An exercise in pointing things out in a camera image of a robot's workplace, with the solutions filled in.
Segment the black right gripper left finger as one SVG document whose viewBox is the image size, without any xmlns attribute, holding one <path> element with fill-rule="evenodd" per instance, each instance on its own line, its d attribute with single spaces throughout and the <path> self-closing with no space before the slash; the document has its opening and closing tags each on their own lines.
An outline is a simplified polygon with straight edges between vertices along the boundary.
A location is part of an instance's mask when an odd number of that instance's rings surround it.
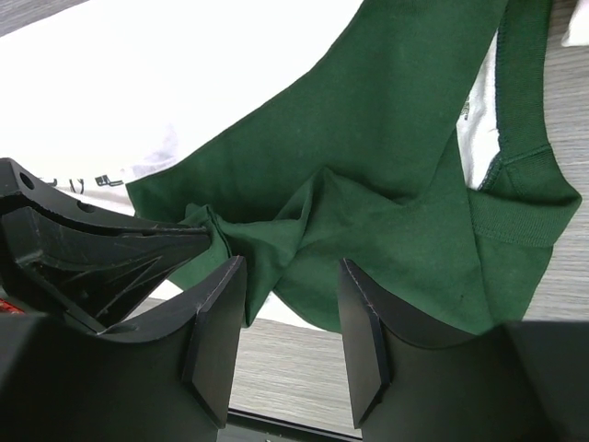
<svg viewBox="0 0 589 442">
<path fill-rule="evenodd" d="M 1 318 L 5 441 L 214 441 L 225 427 L 247 265 L 101 334 L 44 314 Z"/>
</svg>

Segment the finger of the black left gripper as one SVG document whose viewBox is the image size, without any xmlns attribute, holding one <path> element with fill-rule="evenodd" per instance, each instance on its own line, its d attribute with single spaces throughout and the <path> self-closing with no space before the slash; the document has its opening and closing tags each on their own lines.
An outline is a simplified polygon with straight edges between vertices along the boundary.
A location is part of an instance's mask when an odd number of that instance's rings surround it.
<svg viewBox="0 0 589 442">
<path fill-rule="evenodd" d="M 103 332 L 180 266 L 205 252 L 203 227 L 86 204 L 1 161 L 1 309 L 49 313 Z"/>
</svg>

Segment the white and green t-shirt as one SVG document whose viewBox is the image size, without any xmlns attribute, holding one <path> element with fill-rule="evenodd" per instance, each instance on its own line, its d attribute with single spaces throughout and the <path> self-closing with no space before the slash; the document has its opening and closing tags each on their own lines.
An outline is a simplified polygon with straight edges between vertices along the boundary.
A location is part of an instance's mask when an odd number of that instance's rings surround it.
<svg viewBox="0 0 589 442">
<path fill-rule="evenodd" d="M 1 152 L 206 227 L 338 332 L 339 262 L 480 334 L 524 317 L 580 194 L 544 118 L 549 1 L 88 1 L 1 40 Z"/>
</svg>

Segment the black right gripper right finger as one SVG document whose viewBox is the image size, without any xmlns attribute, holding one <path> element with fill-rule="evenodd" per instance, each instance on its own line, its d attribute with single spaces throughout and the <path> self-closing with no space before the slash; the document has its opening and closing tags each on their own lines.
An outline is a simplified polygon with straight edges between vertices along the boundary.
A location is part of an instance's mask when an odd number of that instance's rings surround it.
<svg viewBox="0 0 589 442">
<path fill-rule="evenodd" d="M 340 263 L 353 424 L 366 441 L 584 441 L 588 326 L 516 321 L 473 335 Z"/>
</svg>

